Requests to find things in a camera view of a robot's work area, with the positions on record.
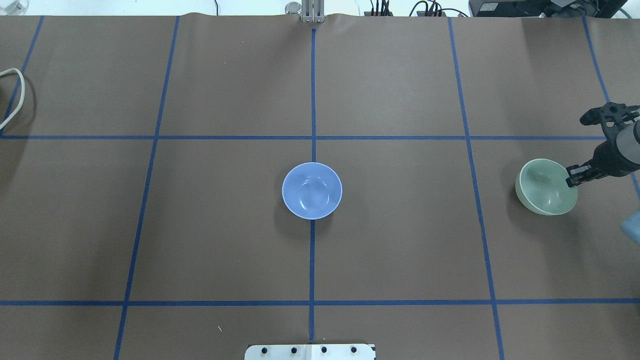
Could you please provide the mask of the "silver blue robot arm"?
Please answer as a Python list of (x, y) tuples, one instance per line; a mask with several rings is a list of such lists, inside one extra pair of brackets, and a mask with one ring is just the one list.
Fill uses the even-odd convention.
[(625, 177), (639, 170), (639, 122), (602, 120), (601, 127), (605, 141), (595, 148), (592, 158), (566, 168), (568, 187), (605, 177)]

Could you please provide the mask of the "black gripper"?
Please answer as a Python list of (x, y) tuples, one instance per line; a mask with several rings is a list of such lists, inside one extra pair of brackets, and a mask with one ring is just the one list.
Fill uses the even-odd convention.
[(614, 143), (607, 140), (593, 153), (592, 163), (566, 167), (569, 188), (605, 177), (628, 176), (640, 168), (639, 135), (636, 131), (622, 131)]

